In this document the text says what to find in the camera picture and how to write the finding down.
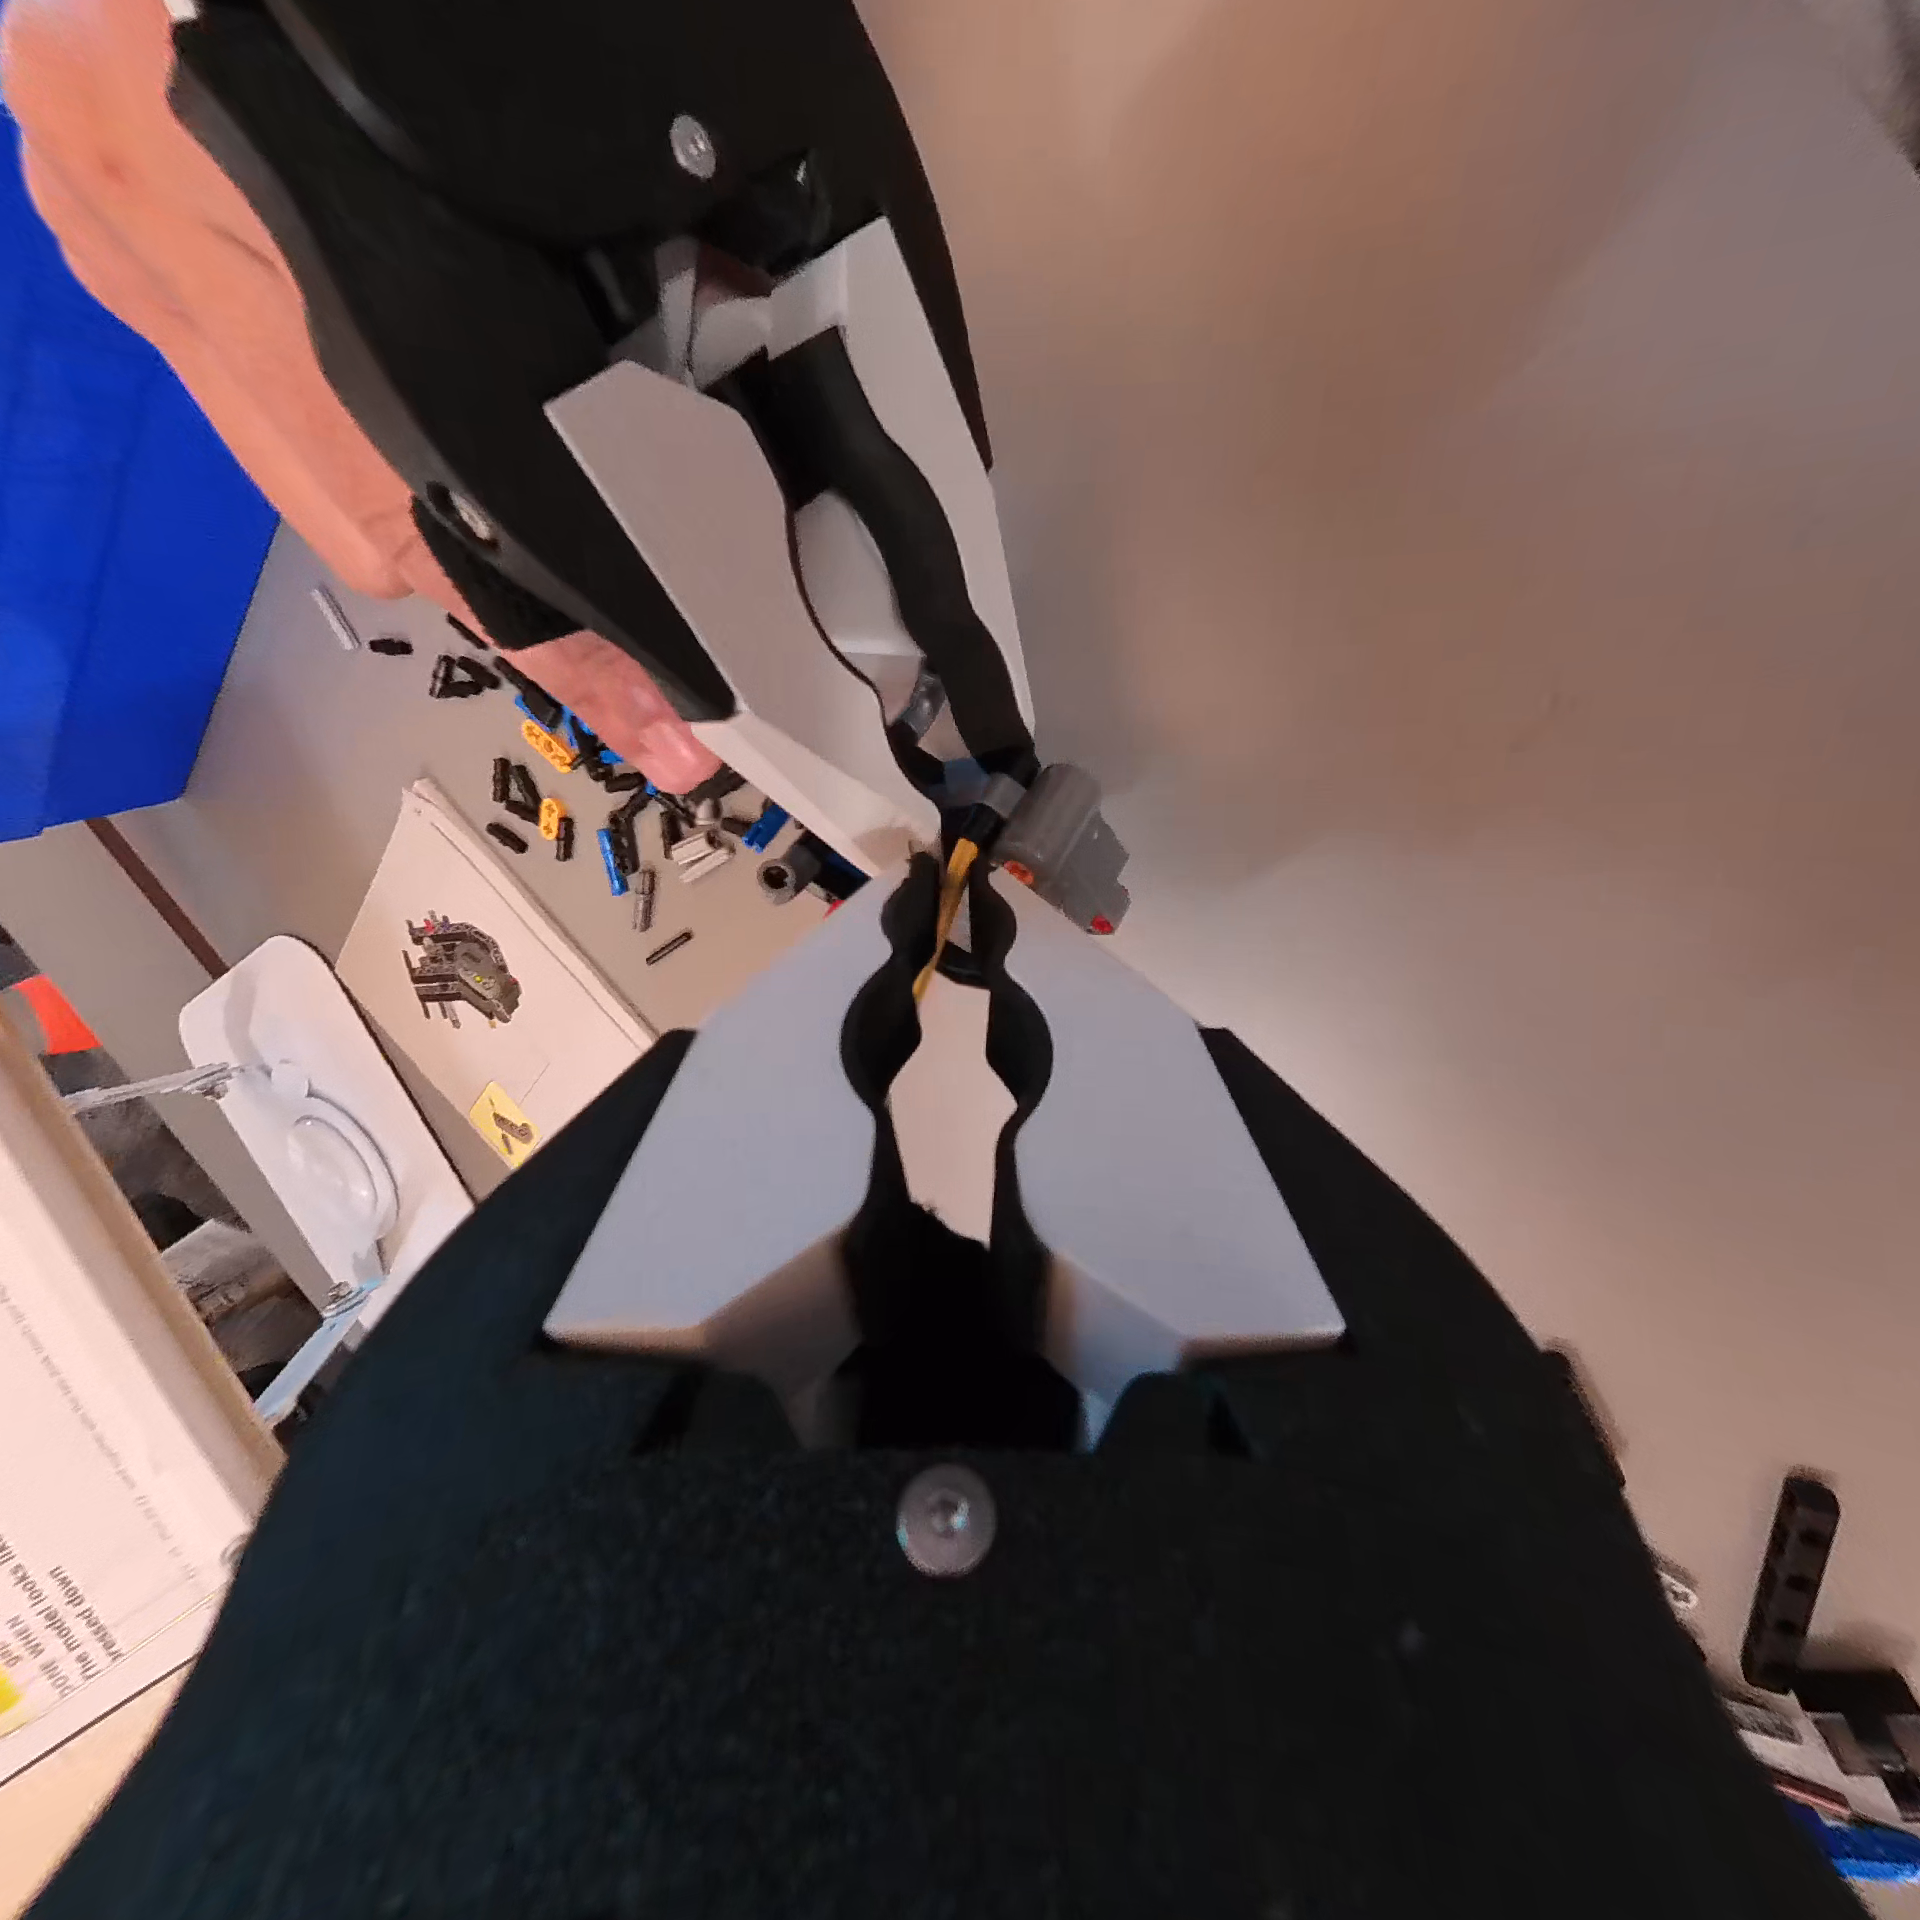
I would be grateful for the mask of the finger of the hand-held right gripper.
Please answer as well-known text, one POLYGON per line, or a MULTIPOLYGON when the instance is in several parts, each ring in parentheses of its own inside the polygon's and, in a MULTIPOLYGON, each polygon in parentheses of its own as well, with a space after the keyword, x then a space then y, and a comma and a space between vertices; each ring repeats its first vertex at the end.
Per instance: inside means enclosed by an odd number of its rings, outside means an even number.
POLYGON ((692 737, 867 876, 932 853, 939 808, 892 754, 877 689, 811 614, 749 421, 627 360, 545 419, 720 669, 720 712, 692 737))
POLYGON ((828 643, 900 730, 936 682, 949 757, 1039 772, 991 460, 897 230, 876 216, 764 297, 762 430, 828 643))

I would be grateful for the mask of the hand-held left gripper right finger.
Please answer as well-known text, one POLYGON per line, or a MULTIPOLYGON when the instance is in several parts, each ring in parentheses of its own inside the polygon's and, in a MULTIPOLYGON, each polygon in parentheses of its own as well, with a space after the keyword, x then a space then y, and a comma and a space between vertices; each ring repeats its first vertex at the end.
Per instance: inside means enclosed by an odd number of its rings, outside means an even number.
POLYGON ((1099 1429, 1127 1390, 1346 1335, 1202 1024, 1019 880, 972 884, 1001 1131, 997 1237, 1039 1258, 1039 1348, 1099 1429))

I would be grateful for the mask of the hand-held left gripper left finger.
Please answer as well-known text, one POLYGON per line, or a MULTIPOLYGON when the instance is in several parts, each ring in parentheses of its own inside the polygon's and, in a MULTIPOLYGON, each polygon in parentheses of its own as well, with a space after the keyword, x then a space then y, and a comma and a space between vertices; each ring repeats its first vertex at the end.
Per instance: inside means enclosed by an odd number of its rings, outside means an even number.
POLYGON ((834 1433, 860 1346, 847 1237, 900 1185, 889 1101, 930 948, 932 863, 900 863, 692 1033, 548 1340, 749 1375, 805 1444, 834 1433))

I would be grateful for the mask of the grey and black lego assembly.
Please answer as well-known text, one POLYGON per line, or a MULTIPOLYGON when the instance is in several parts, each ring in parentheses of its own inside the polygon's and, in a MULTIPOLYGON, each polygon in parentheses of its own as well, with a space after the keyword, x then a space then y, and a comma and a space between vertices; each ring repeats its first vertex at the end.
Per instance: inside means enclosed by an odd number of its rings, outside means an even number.
POLYGON ((969 840, 981 863, 1008 871, 1086 932, 1117 932, 1131 904, 1127 848, 1089 772, 1032 757, 1001 772, 967 754, 930 666, 916 672, 889 723, 889 746, 936 802, 948 844, 969 840))

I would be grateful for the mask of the yellow lego axle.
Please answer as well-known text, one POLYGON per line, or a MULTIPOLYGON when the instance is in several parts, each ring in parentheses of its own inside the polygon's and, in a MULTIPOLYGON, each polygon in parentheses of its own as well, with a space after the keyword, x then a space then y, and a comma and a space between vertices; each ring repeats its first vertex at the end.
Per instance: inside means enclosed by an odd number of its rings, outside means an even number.
POLYGON ((916 1003, 925 1003, 932 978, 939 975, 942 959, 954 938, 954 926, 967 904, 969 871, 975 867, 980 853, 981 853, 980 838, 962 835, 954 844, 954 853, 948 854, 948 870, 942 879, 939 909, 932 925, 930 959, 925 961, 913 987, 916 1003))

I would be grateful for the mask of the lego instruction booklet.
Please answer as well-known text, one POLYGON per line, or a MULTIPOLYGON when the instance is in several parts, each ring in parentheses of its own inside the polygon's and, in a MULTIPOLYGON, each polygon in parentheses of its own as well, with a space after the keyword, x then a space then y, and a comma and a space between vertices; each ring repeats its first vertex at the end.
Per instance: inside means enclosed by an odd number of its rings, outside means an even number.
POLYGON ((430 780, 402 793, 334 974, 473 1196, 661 1033, 430 780))

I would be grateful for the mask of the black lego beam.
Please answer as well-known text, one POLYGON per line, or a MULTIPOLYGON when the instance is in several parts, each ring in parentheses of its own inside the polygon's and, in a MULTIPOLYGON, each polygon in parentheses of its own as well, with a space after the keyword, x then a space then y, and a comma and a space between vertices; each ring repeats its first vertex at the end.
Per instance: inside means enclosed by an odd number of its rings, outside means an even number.
POLYGON ((1740 1678, 1749 1688, 1792 1691, 1839 1518, 1839 1498, 1823 1479, 1782 1480, 1740 1638, 1740 1678))

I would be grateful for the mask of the person's right hand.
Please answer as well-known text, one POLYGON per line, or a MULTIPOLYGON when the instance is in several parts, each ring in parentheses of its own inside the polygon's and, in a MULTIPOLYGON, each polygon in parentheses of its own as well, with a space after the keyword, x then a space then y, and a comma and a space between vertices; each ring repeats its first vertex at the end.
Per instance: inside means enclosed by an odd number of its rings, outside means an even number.
POLYGON ((67 266, 165 356, 340 583, 418 594, 486 636, 408 484, 327 382, 278 242, 180 126, 171 74, 168 2, 7 2, 2 100, 67 266))

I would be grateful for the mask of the white stand base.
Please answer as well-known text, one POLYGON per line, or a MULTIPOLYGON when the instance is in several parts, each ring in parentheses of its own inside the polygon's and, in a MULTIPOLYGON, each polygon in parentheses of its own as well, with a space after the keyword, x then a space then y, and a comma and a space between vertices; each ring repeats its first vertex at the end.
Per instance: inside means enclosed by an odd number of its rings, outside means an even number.
POLYGON ((63 1096, 74 1118, 213 1107, 324 1274, 317 1327, 253 1397, 279 1427, 471 1215, 469 1186, 327 959, 269 938, 180 1013, 188 1069, 63 1096))

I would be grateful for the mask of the blue storage bin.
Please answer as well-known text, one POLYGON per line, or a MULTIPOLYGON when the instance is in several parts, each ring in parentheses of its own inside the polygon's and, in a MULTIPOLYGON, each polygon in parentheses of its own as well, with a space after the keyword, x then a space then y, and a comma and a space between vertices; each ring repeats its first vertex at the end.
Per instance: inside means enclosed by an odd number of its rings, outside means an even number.
POLYGON ((2 112, 2 840, 177 799, 278 513, 67 269, 2 112))

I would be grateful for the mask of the wooden sign board with paper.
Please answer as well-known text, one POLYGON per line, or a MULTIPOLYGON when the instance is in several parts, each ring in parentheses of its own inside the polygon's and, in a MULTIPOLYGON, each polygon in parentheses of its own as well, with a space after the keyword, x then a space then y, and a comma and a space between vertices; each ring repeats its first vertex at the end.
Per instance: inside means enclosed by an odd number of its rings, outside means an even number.
POLYGON ((2 1781, 188 1668, 282 1453, 2 1032, 2 1781))

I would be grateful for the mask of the orange striped traffic cone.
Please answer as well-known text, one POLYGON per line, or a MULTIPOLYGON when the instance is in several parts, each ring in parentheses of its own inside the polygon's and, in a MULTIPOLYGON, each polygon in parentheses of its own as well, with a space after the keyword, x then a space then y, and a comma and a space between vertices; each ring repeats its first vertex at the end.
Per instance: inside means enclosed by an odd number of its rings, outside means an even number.
POLYGON ((2 1021, 57 1091, 113 1079, 113 1059, 57 985, 2 929, 2 1021))

